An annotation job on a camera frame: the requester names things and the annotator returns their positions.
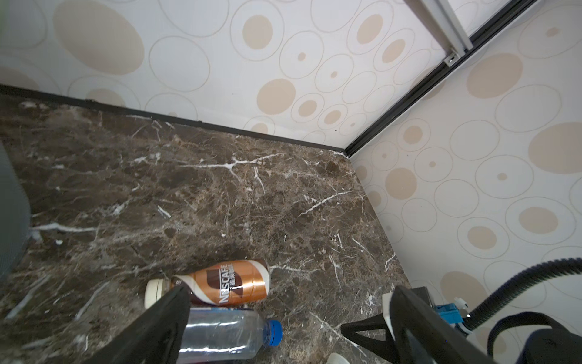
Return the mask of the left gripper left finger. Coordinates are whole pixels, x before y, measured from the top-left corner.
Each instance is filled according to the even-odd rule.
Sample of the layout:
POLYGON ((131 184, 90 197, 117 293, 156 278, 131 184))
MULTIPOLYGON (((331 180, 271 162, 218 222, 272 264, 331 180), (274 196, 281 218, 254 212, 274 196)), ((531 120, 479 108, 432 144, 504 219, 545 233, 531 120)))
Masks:
POLYGON ((189 310, 186 288, 172 289, 86 362, 175 364, 189 310))

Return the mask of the clear crushed bottle blue cap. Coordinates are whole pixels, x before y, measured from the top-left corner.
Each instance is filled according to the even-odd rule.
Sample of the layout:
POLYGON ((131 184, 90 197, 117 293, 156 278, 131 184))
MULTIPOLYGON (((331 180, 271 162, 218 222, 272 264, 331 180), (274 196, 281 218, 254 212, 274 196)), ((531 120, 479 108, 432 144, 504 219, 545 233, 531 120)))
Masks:
POLYGON ((277 347, 282 339, 282 324, 252 309, 192 308, 177 362, 252 359, 263 347, 277 347))

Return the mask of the brown Nescafe bottle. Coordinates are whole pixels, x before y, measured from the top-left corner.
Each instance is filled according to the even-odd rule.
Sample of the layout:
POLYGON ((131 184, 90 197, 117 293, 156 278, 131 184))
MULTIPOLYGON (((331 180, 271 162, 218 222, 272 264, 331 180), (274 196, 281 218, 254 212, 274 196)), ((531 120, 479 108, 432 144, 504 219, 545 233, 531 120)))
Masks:
POLYGON ((145 288, 144 306, 150 308, 178 287, 186 288, 194 306, 240 306, 265 299, 270 286, 268 264, 262 259, 221 262, 170 279, 152 279, 145 288))

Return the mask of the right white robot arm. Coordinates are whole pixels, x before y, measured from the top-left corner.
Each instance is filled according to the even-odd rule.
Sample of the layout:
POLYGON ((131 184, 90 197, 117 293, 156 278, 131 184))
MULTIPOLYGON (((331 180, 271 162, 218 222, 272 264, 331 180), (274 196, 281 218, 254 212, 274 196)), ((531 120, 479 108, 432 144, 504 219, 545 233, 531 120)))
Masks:
POLYGON ((391 363, 492 363, 498 336, 506 330, 535 326, 517 359, 519 363, 579 363, 581 337, 541 312, 521 312, 495 324, 481 352, 468 336, 512 300, 553 278, 579 275, 579 258, 555 259, 518 273, 467 315, 465 303, 437 306, 427 288, 398 286, 383 296, 383 312, 341 325, 344 338, 391 363))

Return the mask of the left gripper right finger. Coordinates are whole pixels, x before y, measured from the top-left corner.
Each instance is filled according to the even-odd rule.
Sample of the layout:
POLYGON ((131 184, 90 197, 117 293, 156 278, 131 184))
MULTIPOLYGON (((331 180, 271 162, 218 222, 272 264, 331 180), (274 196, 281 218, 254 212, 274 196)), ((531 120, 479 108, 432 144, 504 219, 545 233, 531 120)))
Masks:
POLYGON ((493 363, 408 288, 397 286, 389 317, 399 363, 493 363))

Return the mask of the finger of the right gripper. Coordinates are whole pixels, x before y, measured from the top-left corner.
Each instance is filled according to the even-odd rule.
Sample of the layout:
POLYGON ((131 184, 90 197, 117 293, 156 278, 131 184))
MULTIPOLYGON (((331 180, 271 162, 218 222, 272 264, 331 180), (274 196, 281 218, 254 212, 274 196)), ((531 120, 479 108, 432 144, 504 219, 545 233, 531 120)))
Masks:
POLYGON ((390 363, 400 363, 400 355, 391 331, 382 314, 375 315, 357 322, 349 322, 340 326, 344 338, 365 348, 390 363), (383 332, 383 338, 372 338, 364 335, 368 332, 383 332))

